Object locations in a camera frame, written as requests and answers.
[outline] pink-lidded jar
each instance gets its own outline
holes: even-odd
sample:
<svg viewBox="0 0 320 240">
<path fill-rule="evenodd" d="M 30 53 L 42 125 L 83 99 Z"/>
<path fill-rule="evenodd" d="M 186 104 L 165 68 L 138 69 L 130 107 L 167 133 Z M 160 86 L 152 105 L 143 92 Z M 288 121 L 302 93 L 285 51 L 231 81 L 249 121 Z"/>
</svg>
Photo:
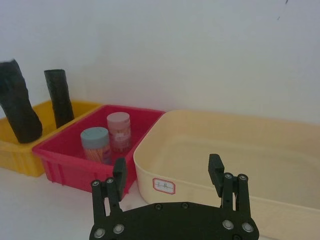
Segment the pink-lidded jar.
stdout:
<svg viewBox="0 0 320 240">
<path fill-rule="evenodd" d="M 131 148 L 130 115 L 126 112 L 114 112 L 106 117 L 111 149 L 123 153 Z"/>
</svg>

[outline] red plastic bin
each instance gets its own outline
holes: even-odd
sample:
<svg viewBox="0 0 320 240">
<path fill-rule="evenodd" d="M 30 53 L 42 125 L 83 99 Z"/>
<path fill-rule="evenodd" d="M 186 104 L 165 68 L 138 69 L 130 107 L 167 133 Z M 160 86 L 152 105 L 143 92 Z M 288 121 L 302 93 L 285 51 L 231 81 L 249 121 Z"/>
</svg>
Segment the red plastic bin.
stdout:
<svg viewBox="0 0 320 240">
<path fill-rule="evenodd" d="M 165 113 L 163 111 L 117 105 L 98 108 L 32 149 L 33 153 L 41 158 L 48 180 L 91 192 L 90 183 L 93 180 L 105 181 L 112 176 L 113 166 L 86 159 L 80 133 L 91 127 L 108 128 L 107 116 L 115 112 L 126 112 L 130 115 L 132 148 L 125 153 L 112 152 L 112 160 L 125 157 L 127 180 L 124 194 L 128 193 L 137 178 L 134 151 L 150 128 Z"/>
</svg>

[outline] beige plastic bin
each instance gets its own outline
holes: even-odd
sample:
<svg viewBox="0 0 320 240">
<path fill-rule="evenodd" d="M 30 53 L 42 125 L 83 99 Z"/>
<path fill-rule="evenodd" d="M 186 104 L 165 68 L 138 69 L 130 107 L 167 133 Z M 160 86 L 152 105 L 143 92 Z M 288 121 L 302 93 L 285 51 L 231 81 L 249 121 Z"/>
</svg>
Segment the beige plastic bin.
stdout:
<svg viewBox="0 0 320 240">
<path fill-rule="evenodd" d="M 320 240 L 319 125 L 168 112 L 134 153 L 142 197 L 219 206 L 208 173 L 210 153 L 220 155 L 226 172 L 248 175 L 251 214 L 262 236 Z"/>
</svg>

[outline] blue lid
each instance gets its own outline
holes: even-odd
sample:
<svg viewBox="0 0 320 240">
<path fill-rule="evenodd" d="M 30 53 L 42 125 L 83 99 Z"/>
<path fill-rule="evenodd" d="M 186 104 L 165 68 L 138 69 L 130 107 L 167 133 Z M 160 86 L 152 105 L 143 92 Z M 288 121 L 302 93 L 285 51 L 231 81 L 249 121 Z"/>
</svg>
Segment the blue lid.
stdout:
<svg viewBox="0 0 320 240">
<path fill-rule="evenodd" d="M 109 144 L 108 130 L 104 127 L 91 127 L 81 132 L 81 142 L 85 149 L 99 149 Z"/>
</svg>

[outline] jar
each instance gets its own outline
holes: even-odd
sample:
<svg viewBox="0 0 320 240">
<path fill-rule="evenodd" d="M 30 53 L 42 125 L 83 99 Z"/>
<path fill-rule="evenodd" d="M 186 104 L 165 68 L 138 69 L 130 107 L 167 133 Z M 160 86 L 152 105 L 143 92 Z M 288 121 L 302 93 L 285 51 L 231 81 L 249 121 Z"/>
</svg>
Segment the jar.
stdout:
<svg viewBox="0 0 320 240">
<path fill-rule="evenodd" d="M 88 160 L 111 165 L 109 132 L 104 127 L 91 127 L 80 134 L 81 143 Z"/>
<path fill-rule="evenodd" d="M 114 112 L 107 116 L 111 149 L 123 153 L 131 148 L 130 115 L 126 112 Z"/>
</svg>

